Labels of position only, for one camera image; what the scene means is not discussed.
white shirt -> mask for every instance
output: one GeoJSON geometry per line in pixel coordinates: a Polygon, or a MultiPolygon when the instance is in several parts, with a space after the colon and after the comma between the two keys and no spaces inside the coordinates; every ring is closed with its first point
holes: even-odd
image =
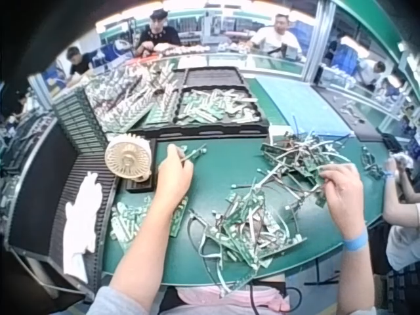
{"type": "Polygon", "coordinates": [[[280,35],[276,32],[274,26],[260,28],[251,38],[251,41],[256,45],[259,45],[264,52],[272,51],[273,49],[281,47],[282,44],[286,44],[287,46],[295,47],[298,54],[302,53],[302,48],[299,45],[296,36],[289,31],[286,31],[284,35],[280,35]]]}
{"type": "Polygon", "coordinates": [[[359,62],[358,68],[354,74],[354,78],[365,85],[369,85],[372,83],[373,80],[378,82],[379,78],[381,77],[381,73],[375,73],[373,68],[376,65],[376,61],[370,59],[364,59],[359,62]]]}
{"type": "Polygon", "coordinates": [[[420,203],[418,211],[418,228],[392,226],[387,243],[387,257],[391,267],[399,271],[410,264],[420,261],[420,203]]]}

factory floor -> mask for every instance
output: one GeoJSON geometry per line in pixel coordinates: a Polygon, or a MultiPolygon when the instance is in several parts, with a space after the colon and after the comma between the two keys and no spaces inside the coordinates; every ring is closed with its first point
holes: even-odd
{"type": "MultiPolygon", "coordinates": [[[[340,269],[341,252],[319,263],[320,280],[326,280],[335,275],[335,271],[340,269]]],[[[292,312],[296,315],[332,315],[337,309],[337,284],[332,285],[313,285],[307,286],[305,282],[316,281],[315,264],[305,267],[304,270],[296,270],[291,276],[286,277],[287,287],[296,287],[301,290],[303,300],[300,307],[292,312]]],[[[291,307],[297,303],[298,296],[294,291],[290,291],[291,307]]],[[[152,307],[151,315],[158,313],[160,300],[163,298],[163,292],[159,292],[156,301],[152,307]]],[[[81,315],[88,311],[89,307],[84,304],[77,304],[65,312],[55,313],[57,315],[81,315]]]]}

person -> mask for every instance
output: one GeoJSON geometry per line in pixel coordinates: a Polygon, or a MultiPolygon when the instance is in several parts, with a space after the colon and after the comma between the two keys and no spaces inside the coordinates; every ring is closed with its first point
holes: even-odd
{"type": "Polygon", "coordinates": [[[341,42],[341,39],[345,36],[344,33],[338,33],[337,38],[335,40],[333,40],[327,48],[327,52],[324,56],[324,63],[329,66],[331,64],[331,61],[334,58],[335,55],[335,51],[337,50],[337,47],[339,45],[339,43],[341,42]]]}
{"type": "Polygon", "coordinates": [[[154,51],[160,52],[171,47],[180,46],[178,32],[171,26],[164,26],[168,12],[159,9],[150,15],[150,25],[141,33],[135,47],[136,56],[148,56],[154,51]]]}
{"type": "Polygon", "coordinates": [[[385,64],[381,61],[363,59],[358,63],[353,77],[369,91],[374,91],[376,83],[386,70],[385,64]]]}
{"type": "MultiPolygon", "coordinates": [[[[119,262],[110,285],[98,291],[89,315],[141,315],[150,312],[163,275],[171,216],[187,193],[193,177],[194,165],[189,160],[181,162],[183,156],[174,144],[168,145],[167,157],[159,166],[156,194],[148,215],[128,252],[119,262]]],[[[373,276],[364,223],[362,181],[353,164],[325,165],[321,176],[325,179],[325,195],[332,219],[346,240],[338,314],[359,314],[358,310],[366,311],[363,314],[374,314],[373,276]]],[[[249,300],[246,305],[248,307],[186,305],[162,314],[254,314],[249,300]]],[[[261,307],[258,312],[261,315],[278,314],[261,307]]]]}
{"type": "Polygon", "coordinates": [[[297,49],[297,58],[299,59],[302,56],[302,48],[296,36],[287,30],[288,27],[289,17],[283,14],[277,14],[274,26],[260,28],[248,41],[247,46],[250,48],[259,46],[261,51],[268,53],[276,48],[282,47],[282,45],[287,45],[297,49]]]}
{"type": "Polygon", "coordinates": [[[70,77],[67,82],[67,87],[72,87],[73,85],[79,83],[84,75],[92,74],[92,57],[94,55],[96,55],[96,51],[81,54],[79,48],[76,46],[72,46],[67,49],[67,60],[72,63],[72,66],[70,67],[70,77]],[[74,74],[76,73],[78,73],[79,76],[74,78],[74,74]]]}
{"type": "Polygon", "coordinates": [[[380,227],[382,240],[375,246],[378,250],[373,259],[373,271],[387,274],[392,269],[400,271],[404,267],[420,261],[420,193],[415,193],[402,164],[393,157],[385,163],[385,193],[383,219],[387,224],[380,227]],[[396,171],[406,199],[400,203],[396,189],[396,171]]]}

green wall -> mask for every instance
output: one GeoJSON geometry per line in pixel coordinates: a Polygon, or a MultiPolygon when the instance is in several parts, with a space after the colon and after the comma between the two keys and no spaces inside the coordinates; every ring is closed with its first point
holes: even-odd
{"type": "MultiPolygon", "coordinates": [[[[399,63],[402,53],[398,49],[398,43],[402,41],[402,37],[386,12],[375,0],[333,0],[333,2],[365,26],[388,51],[394,61],[399,63]]],[[[420,100],[419,84],[414,79],[412,70],[407,69],[404,74],[420,100]]]]}

small fan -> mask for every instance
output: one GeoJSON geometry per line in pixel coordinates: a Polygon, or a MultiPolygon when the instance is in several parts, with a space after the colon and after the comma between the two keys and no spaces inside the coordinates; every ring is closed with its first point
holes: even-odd
{"type": "Polygon", "coordinates": [[[105,163],[119,177],[144,182],[151,174],[152,153],[149,142],[130,134],[116,136],[106,148],[105,163]]]}

